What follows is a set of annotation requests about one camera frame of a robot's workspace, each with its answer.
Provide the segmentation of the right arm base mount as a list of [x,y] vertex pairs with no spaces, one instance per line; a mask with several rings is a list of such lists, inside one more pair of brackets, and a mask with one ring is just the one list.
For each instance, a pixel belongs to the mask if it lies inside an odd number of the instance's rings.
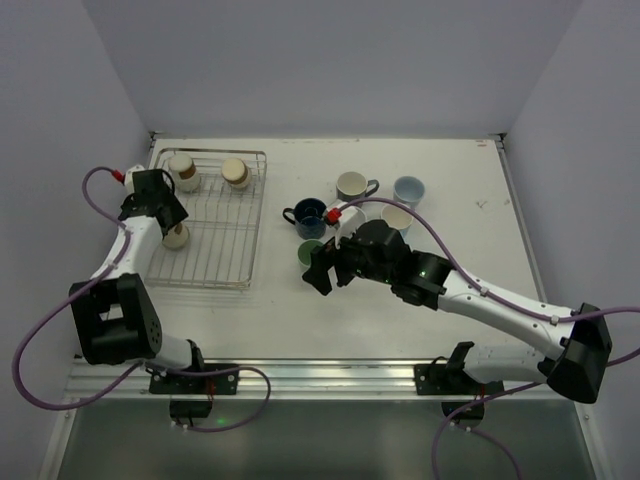
[[474,347],[472,341],[460,342],[448,358],[438,356],[427,363],[413,366],[417,395],[473,396],[484,398],[504,391],[502,381],[480,383],[464,372],[466,357]]

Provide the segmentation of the grey mug cream inside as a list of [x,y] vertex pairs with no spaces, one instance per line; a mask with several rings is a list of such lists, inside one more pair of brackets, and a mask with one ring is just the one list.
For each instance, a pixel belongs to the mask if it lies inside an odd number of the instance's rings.
[[367,179],[359,172],[344,172],[336,181],[336,196],[340,201],[350,202],[375,194],[379,186],[380,183],[378,180]]

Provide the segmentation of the mint green cup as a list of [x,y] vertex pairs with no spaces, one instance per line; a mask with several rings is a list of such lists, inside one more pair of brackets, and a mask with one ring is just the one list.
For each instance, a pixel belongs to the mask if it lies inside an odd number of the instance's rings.
[[298,264],[302,272],[308,270],[311,266],[311,254],[313,251],[322,247],[323,242],[318,239],[308,239],[303,241],[297,250]]

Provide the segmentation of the pink dotted mug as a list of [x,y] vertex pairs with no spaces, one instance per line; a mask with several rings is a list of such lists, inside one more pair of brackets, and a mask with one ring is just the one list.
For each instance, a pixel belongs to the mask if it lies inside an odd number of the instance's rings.
[[350,213],[350,220],[356,223],[365,223],[368,218],[363,209],[357,206],[350,206],[346,209]]

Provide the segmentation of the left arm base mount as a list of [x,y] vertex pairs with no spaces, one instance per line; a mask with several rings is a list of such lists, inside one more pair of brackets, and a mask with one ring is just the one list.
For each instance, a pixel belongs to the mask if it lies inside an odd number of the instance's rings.
[[194,426],[209,417],[216,395],[237,393],[238,381],[236,371],[206,377],[154,372],[148,391],[153,395],[169,395],[170,418],[177,424]]

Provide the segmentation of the light blue mug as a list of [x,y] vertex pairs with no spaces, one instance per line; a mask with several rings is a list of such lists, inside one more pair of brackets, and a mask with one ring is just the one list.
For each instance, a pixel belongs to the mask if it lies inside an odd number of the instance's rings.
[[390,228],[397,230],[403,238],[406,237],[413,222],[413,216],[411,214],[397,206],[389,204],[382,208],[380,218],[384,220]]

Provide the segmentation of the grey blue mug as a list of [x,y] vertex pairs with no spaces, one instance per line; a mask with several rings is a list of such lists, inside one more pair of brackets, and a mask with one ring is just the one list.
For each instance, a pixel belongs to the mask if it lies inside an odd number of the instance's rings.
[[424,198],[424,183],[413,176],[399,177],[393,185],[393,199],[415,210]]

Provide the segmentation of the dark navy mug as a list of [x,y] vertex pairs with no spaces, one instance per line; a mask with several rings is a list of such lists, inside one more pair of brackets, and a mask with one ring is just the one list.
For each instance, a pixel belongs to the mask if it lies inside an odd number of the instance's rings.
[[300,200],[293,208],[284,208],[283,218],[294,226],[303,240],[320,239],[326,232],[326,204],[317,198]]

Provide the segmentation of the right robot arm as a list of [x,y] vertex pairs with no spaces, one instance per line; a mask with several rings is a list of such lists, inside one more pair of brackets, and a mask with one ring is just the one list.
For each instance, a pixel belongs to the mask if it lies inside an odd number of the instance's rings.
[[302,278],[322,295],[354,278],[375,281],[410,305],[471,318],[518,339],[516,345],[459,343],[445,367],[454,386],[535,382],[575,402],[597,400],[612,340],[593,305],[573,311],[470,281],[449,260],[411,249],[382,220],[315,248]]

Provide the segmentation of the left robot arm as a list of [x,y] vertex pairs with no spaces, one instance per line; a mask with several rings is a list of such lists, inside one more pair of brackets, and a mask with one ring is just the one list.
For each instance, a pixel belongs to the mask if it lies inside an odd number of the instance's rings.
[[91,365],[142,361],[155,370],[194,371],[195,342],[163,332],[144,284],[158,247],[187,245],[188,213],[167,171],[136,166],[112,175],[127,190],[116,240],[91,279],[69,290],[82,355]]

